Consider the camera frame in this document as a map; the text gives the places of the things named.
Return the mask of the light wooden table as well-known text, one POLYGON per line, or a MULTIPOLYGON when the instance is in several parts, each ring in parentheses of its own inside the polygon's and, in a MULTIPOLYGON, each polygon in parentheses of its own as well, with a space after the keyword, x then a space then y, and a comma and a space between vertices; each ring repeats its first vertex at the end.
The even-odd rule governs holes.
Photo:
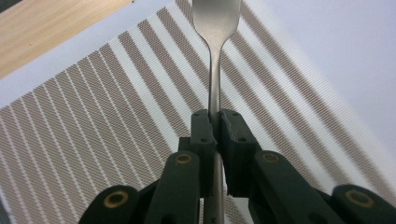
POLYGON ((0 13, 0 79, 134 0, 21 0, 0 13))

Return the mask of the silver metal fork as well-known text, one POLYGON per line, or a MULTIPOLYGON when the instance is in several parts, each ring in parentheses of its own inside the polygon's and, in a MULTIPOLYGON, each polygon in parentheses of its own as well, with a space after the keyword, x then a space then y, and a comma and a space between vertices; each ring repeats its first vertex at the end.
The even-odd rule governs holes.
POLYGON ((219 154, 221 137, 220 54, 236 31, 240 0, 192 0, 193 24, 206 42, 209 63, 208 117, 216 141, 212 193, 204 200, 204 223, 224 224, 223 168, 219 154))

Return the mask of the striped woven placemat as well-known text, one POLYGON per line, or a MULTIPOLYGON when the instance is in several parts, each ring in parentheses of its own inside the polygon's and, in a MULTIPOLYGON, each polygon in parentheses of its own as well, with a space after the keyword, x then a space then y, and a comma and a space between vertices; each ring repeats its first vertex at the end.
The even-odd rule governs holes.
MULTIPOLYGON (((221 55, 222 104, 316 189, 367 188, 396 206, 396 159, 260 0, 221 55)), ((11 224, 78 224, 115 185, 156 180, 207 105, 208 51, 175 0, 70 66, 0 87, 0 206, 11 224)))

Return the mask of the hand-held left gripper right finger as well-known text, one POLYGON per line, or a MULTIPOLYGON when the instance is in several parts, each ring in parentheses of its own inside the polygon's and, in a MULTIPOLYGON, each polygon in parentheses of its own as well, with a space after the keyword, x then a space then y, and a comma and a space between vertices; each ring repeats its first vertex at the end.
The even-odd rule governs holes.
POLYGON ((243 116, 233 110, 221 112, 220 155, 226 176, 227 192, 233 197, 248 197, 252 188, 250 167, 259 145, 243 116))

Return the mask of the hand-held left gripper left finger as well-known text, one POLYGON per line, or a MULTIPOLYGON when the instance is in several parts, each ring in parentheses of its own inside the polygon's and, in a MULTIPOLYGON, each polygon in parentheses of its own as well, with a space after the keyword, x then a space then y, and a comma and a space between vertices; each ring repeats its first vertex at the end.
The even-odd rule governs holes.
POLYGON ((191 136, 179 138, 179 151, 196 154, 200 160, 200 191, 206 198, 213 195, 214 154, 217 142, 206 109, 191 115, 191 136))

